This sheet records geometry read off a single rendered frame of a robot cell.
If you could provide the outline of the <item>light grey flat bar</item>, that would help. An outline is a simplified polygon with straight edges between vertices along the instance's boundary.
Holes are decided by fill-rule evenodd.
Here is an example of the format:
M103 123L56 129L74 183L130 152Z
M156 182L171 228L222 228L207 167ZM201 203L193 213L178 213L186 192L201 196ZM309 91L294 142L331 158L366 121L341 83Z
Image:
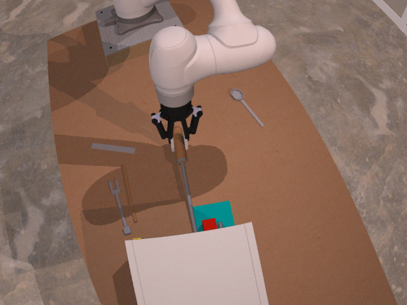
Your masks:
M117 152L135 154L135 148L134 147L123 147L123 146L113 146L113 145L107 145L107 144L92 143L91 148L92 149L102 149L102 150L107 150L107 151L117 151Z

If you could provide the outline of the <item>teal square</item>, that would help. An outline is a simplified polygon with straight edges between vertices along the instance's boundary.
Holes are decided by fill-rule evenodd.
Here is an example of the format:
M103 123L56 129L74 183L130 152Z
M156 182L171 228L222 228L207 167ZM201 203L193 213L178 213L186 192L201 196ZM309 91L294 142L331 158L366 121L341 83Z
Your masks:
M223 223L223 227L234 226L233 214L231 211L230 201L223 201L219 203L212 203L208 205L200 205L193 207L195 220L197 224L197 230L204 231L202 226L202 220L216 219L217 228L219 228L218 222Z

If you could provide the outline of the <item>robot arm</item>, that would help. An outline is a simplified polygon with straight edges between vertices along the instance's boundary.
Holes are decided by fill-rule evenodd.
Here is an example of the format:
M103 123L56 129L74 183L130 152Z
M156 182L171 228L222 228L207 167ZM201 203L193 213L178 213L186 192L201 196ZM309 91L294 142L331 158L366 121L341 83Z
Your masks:
M163 0L113 0L112 17L105 26L117 25L119 36L160 23L155 4ZM207 34L194 36L180 26L158 31L149 49L149 70L158 101L166 107L186 105L194 83L217 74L240 72L265 64L276 51L269 30L253 25L236 0L209 0L214 18Z

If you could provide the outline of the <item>grey spoon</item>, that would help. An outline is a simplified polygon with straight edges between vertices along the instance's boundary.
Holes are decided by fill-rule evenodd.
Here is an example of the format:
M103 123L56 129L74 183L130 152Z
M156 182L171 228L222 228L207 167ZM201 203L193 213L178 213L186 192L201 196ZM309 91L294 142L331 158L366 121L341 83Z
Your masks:
M233 94L232 94L233 93ZM259 120L259 118L253 113L253 111L250 109L250 107L243 101L244 94L239 90L239 89L233 89L231 91L231 96L238 101L241 101L243 105L247 108L247 110L253 115L253 117L256 119L256 121L262 125L262 122Z

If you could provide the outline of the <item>steel hook with wooden handle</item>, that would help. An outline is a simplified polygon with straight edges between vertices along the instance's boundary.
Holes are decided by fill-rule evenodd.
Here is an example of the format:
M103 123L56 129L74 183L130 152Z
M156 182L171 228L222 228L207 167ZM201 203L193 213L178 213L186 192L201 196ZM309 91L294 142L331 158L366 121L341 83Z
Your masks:
M177 165L181 166L184 187L185 187L188 207L189 207L189 211L190 211L191 223L193 226L193 232L195 233L195 232L198 232L198 230L197 230L197 225L196 225L196 221L195 221L193 205L192 205L192 201L191 201L188 179L187 179L187 175L186 175L185 165L188 163L188 159L187 159L187 155L186 155L186 148L184 145L183 131L180 126L174 127L173 139L174 139L174 150L175 150L175 154L176 154L176 162L177 162Z

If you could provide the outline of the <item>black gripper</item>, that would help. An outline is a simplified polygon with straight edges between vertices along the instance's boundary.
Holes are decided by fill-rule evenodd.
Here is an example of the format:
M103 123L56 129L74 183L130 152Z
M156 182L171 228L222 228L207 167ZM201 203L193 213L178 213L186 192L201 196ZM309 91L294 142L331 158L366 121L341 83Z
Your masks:
M174 139L173 139L173 131L174 131L174 122L181 121L183 126L183 137L184 137L184 145L186 150L188 149L188 141L189 141L189 134L196 134L197 126L200 117L203 115L202 107L198 105L197 107L193 107L191 104L191 100L188 104L178 107L178 108L171 108L166 107L160 104L160 111L158 114L152 113L151 120L154 125L156 125L158 132L162 139L168 138L169 144L171 144L172 152L174 152ZM191 114L191 123L190 127L187 126L186 118ZM186 114L186 115L185 115ZM168 121L167 131L165 131L161 118Z

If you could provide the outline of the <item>red block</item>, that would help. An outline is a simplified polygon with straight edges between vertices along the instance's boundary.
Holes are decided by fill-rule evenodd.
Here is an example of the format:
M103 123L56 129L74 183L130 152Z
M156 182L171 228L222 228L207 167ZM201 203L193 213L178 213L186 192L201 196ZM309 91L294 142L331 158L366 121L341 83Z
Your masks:
M213 218L213 219L202 220L202 226L203 226L204 231L211 230L211 229L217 229L216 219Z

